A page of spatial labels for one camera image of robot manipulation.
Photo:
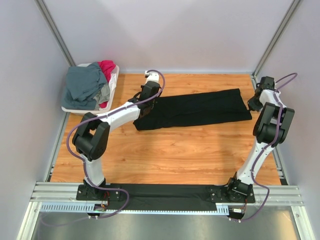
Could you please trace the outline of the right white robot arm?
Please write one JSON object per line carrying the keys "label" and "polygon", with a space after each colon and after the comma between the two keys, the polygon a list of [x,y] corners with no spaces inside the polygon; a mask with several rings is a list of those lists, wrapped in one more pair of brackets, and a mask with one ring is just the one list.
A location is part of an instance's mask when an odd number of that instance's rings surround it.
{"label": "right white robot arm", "polygon": [[247,102],[250,110],[260,114],[253,128],[252,149],[225,189],[225,196],[231,202],[245,202],[253,197],[256,176],[264,161],[289,133],[295,110],[282,102],[280,88],[284,85],[276,86],[277,83],[273,77],[262,77],[256,85],[254,96]]}

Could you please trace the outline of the black t-shirt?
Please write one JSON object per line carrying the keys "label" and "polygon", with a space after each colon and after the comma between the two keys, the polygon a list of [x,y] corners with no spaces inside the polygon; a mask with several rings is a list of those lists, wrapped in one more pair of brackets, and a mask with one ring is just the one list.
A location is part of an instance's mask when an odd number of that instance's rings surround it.
{"label": "black t-shirt", "polygon": [[152,110],[133,122],[138,131],[192,127],[252,119],[238,88],[159,97]]}

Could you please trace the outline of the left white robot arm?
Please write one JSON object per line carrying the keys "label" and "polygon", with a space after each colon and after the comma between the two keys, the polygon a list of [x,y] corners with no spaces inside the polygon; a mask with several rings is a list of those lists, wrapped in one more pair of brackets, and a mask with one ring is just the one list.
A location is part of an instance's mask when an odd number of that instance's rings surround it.
{"label": "left white robot arm", "polygon": [[102,156],[107,149],[109,134],[122,125],[147,115],[163,88],[147,81],[141,91],[124,105],[100,115],[86,113],[72,138],[72,144],[84,161],[84,180],[78,186],[78,201],[106,201],[110,191],[102,170]]}

